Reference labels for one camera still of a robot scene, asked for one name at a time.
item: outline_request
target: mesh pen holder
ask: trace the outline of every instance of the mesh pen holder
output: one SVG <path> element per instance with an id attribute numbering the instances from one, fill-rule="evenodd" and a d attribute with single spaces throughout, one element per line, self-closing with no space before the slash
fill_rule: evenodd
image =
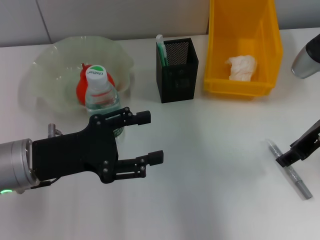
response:
<path id="1" fill-rule="evenodd" d="M 191 38 L 164 41 L 168 65 L 156 44 L 156 82 L 162 103 L 194 99 L 198 58 Z"/>

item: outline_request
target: white tabletop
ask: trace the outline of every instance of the white tabletop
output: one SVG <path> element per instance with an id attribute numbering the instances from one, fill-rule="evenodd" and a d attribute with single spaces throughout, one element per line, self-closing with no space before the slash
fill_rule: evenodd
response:
<path id="1" fill-rule="evenodd" d="M 320 239 L 320 150 L 293 166 L 313 194 L 304 200 L 264 143 L 283 152 L 320 119 L 320 74 L 295 78 L 299 50 L 320 28 L 282 30 L 283 60 L 269 97 L 253 101 L 203 94 L 208 37 L 193 36 L 199 59 L 194 100 L 161 104 L 154 39 L 119 41 L 133 57 L 135 81 L 121 95 L 152 123 L 125 129 L 119 159 L 163 150 L 147 177 L 103 184 L 94 173 L 50 187 L 0 196 L 4 240 Z M 84 114 L 61 116 L 22 97 L 21 78 L 46 45 L 0 48 L 0 143 L 82 130 Z"/>

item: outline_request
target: clear glass bowl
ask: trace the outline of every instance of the clear glass bowl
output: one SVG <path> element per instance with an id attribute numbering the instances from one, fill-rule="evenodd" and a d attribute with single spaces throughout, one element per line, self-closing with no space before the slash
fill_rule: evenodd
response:
<path id="1" fill-rule="evenodd" d="M 82 63 L 104 66 L 118 92 L 129 88 L 132 58 L 119 43 L 101 36 L 73 36 L 52 44 L 22 81 L 28 82 L 29 93 L 45 99 L 57 112 L 82 110 L 76 95 Z"/>

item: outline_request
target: yellow storage box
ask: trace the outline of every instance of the yellow storage box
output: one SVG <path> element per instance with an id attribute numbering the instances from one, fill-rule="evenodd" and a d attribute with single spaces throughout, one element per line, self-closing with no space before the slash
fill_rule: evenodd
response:
<path id="1" fill-rule="evenodd" d="M 230 57 L 251 55 L 251 81 L 229 80 Z M 275 87 L 283 49 L 274 0 L 211 0 L 204 90 L 229 96 L 265 96 Z"/>

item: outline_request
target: white tissue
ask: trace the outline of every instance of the white tissue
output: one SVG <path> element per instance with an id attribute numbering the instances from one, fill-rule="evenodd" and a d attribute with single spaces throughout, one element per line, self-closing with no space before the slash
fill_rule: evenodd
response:
<path id="1" fill-rule="evenodd" d="M 250 55 L 230 57 L 225 63 L 231 65 L 229 80 L 250 81 L 257 67 L 255 58 Z"/>

